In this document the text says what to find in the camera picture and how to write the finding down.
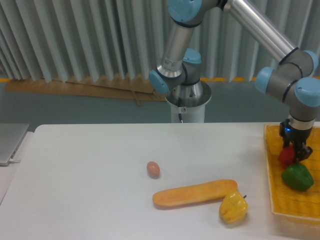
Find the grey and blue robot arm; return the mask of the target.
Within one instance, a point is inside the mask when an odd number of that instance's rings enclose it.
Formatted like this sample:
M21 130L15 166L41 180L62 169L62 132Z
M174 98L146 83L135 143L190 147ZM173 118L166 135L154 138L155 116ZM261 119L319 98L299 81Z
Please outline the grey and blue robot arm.
M320 82L311 75L319 60L312 51L302 51L247 0L169 0L168 12L174 22L161 60L148 77L154 89L169 95L174 88L188 89L200 80L201 56L188 48L195 27L209 10L230 13L278 61L278 69L265 67L255 86L288 105L289 117L280 124L283 146L293 146L294 160L312 154L307 139L320 111Z

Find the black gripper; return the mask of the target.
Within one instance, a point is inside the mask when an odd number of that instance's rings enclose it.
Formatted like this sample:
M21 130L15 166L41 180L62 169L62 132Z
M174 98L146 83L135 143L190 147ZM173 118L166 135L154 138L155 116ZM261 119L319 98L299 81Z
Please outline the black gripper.
M311 130L312 128L304 130L293 128L290 126L288 118L279 124L279 135L283 142L282 148L284 149L292 143L296 163L308 159L313 153L313 149L306 145Z

